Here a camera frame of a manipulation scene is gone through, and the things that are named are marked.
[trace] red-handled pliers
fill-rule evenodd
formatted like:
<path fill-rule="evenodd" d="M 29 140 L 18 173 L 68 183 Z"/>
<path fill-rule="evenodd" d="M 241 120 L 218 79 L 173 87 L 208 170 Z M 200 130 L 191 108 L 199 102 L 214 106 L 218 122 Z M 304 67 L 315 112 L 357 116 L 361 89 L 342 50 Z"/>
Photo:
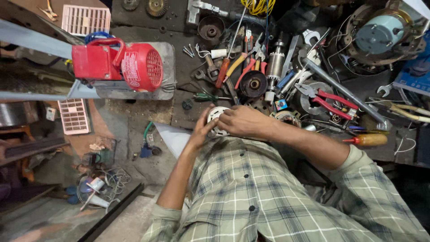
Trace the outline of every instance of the red-handled pliers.
<path fill-rule="evenodd" d="M 312 99 L 312 102 L 317 102 L 318 104 L 320 104 L 321 106 L 323 106 L 325 109 L 327 109 L 329 112 L 332 112 L 334 114 L 339 115 L 342 118 L 345 118 L 347 120 L 351 120 L 351 116 L 347 115 L 346 113 L 342 112 L 339 109 L 335 109 L 334 107 L 332 107 L 330 104 L 328 104 L 326 101 L 324 101 L 321 97 L 324 98 L 330 98 L 336 101 L 339 101 L 340 103 L 344 104 L 347 107 L 350 107 L 352 109 L 358 109 L 358 106 L 355 104 L 350 103 L 349 101 L 336 96 L 334 94 L 329 94 L 326 93 L 324 91 L 322 91 L 321 89 L 315 90 L 315 88 L 306 85 L 306 84 L 295 84 L 294 85 L 297 90 L 301 93 L 303 93 L 306 96 L 309 96 Z"/>

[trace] glue bottle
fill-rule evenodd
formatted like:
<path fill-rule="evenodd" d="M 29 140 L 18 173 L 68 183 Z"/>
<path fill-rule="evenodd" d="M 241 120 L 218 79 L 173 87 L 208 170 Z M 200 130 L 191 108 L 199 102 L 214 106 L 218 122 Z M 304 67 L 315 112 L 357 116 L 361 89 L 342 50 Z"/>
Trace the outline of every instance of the glue bottle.
<path fill-rule="evenodd" d="M 385 145 L 388 141 L 387 136 L 381 133 L 369 133 L 360 134 L 357 137 L 352 137 L 349 140 L 343 140 L 344 142 L 352 142 L 359 146 L 378 146 Z"/>

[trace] plaid shirt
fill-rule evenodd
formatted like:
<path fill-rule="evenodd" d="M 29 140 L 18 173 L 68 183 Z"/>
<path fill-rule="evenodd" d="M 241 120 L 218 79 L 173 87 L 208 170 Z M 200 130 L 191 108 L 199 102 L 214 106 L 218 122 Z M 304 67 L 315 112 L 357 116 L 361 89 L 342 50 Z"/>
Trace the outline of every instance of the plaid shirt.
<path fill-rule="evenodd" d="M 203 148 L 191 173 L 190 209 L 153 211 L 143 241 L 430 241 L 391 181 L 351 146 L 329 174 L 341 190 L 334 208 L 312 199 L 279 153 L 224 137 Z"/>

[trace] pink plastic grille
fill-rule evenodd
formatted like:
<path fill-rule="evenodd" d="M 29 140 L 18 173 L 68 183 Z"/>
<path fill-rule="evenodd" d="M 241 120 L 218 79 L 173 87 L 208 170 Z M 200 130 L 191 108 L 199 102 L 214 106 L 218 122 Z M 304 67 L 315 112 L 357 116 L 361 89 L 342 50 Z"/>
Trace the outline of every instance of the pink plastic grille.
<path fill-rule="evenodd" d="M 76 5 L 63 7 L 61 28 L 76 35 L 86 36 L 93 32 L 109 33 L 111 13 L 108 8 L 93 8 Z"/>
<path fill-rule="evenodd" d="M 89 133 L 88 118 L 83 99 L 58 101 L 64 134 Z"/>

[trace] warning label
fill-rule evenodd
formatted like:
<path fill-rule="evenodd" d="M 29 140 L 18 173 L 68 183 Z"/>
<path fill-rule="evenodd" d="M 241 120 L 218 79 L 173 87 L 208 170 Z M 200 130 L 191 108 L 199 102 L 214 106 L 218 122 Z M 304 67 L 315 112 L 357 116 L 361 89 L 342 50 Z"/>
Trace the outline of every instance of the warning label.
<path fill-rule="evenodd" d="M 126 52 L 121 63 L 124 79 L 134 87 L 138 87 L 140 85 L 138 83 L 140 82 L 140 77 L 137 70 L 137 57 L 137 52 Z"/>

